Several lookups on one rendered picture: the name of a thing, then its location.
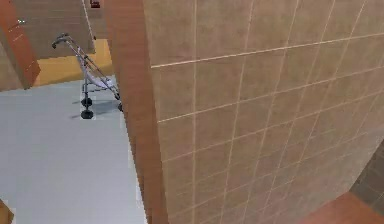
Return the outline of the brown wooden room door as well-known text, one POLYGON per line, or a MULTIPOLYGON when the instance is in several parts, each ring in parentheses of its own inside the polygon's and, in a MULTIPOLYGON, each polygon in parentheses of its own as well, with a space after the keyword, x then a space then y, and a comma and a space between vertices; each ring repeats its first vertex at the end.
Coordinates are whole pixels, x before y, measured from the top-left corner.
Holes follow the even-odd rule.
POLYGON ((12 0, 0 0, 0 43, 24 89, 31 88, 41 69, 21 26, 12 0))

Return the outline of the grey folding stroller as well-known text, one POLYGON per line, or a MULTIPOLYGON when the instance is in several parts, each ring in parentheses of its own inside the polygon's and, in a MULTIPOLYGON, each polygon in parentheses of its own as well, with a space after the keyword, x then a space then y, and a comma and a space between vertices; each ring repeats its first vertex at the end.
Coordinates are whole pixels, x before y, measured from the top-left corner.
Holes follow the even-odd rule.
POLYGON ((89 93, 91 92, 88 88, 89 85, 96 86, 94 92, 109 90, 113 94, 114 98, 119 102, 117 108, 120 111, 123 111, 120 92, 117 85, 101 71, 101 69, 75 42, 69 33, 60 34, 52 42, 51 46, 53 49, 56 49, 61 43, 65 43, 74 52, 80 70, 83 74, 84 83, 82 85, 82 93, 84 94, 84 98, 80 101, 80 103, 84 107, 84 110, 81 112, 80 117, 82 119, 92 119, 94 116, 93 111, 90 109, 93 101, 89 97, 89 93))

